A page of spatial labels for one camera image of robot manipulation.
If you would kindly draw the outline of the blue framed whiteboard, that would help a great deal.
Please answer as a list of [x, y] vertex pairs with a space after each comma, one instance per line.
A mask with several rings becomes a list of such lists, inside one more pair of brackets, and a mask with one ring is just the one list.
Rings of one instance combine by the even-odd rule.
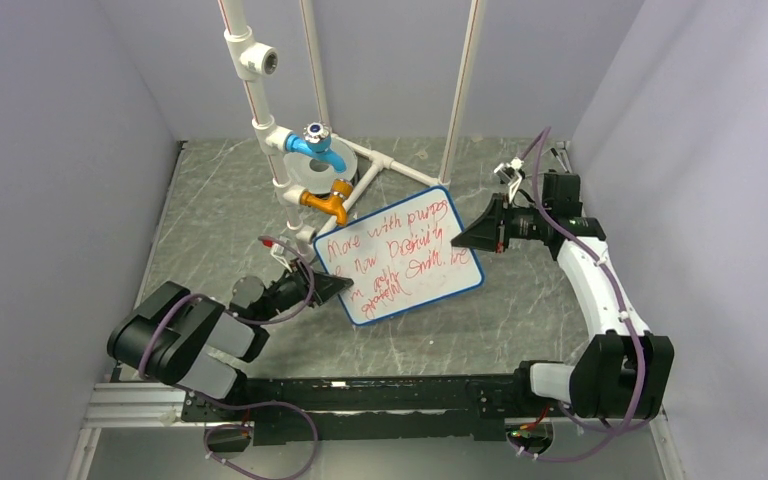
[[338, 299], [365, 326], [482, 286], [477, 255], [451, 244], [463, 230], [449, 191], [435, 186], [318, 236], [313, 248], [326, 273], [352, 281]]

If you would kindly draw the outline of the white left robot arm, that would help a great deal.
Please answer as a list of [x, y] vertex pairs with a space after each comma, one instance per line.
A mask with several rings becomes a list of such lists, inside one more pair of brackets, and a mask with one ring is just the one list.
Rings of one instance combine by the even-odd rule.
[[235, 384], [245, 374], [212, 358], [208, 350], [250, 363], [270, 338], [268, 322], [288, 318], [293, 308], [320, 306], [352, 285], [349, 278], [321, 272], [308, 278], [301, 268], [269, 284], [245, 276], [224, 306], [167, 281], [114, 328], [107, 353], [143, 377], [208, 394], [208, 407], [232, 420], [247, 406], [246, 390]]

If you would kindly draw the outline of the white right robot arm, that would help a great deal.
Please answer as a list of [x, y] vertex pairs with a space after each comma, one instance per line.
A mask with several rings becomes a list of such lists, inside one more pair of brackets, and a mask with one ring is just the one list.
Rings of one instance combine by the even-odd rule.
[[521, 169], [496, 171], [507, 192], [496, 193], [484, 212], [451, 244], [502, 253], [511, 240], [541, 242], [562, 269], [579, 302], [589, 343], [574, 365], [526, 361], [515, 374], [511, 401], [517, 411], [534, 415], [549, 400], [581, 418], [649, 420], [661, 410], [675, 350], [655, 335], [629, 300], [609, 258], [606, 234], [583, 214], [580, 178], [550, 171], [539, 196], [515, 203], [522, 193]]

